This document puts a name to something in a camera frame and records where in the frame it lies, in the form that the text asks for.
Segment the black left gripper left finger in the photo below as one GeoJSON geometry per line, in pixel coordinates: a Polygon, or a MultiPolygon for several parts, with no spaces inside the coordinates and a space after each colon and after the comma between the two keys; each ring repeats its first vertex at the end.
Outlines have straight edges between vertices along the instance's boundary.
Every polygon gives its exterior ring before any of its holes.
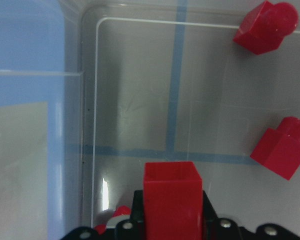
{"type": "Polygon", "coordinates": [[[144,240],[145,238],[142,190],[136,190],[133,194],[130,218],[120,221],[115,228],[98,234],[91,227],[81,226],[62,237],[63,240],[144,240]]]}

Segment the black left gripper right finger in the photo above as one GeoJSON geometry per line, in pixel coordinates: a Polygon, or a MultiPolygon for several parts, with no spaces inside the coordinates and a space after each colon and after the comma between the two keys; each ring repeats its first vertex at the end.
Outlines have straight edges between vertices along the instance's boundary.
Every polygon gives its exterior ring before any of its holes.
{"type": "Polygon", "coordinates": [[[275,223],[259,225],[254,232],[227,217],[218,217],[206,192],[203,192],[204,240],[300,240],[300,236],[275,223]]]}

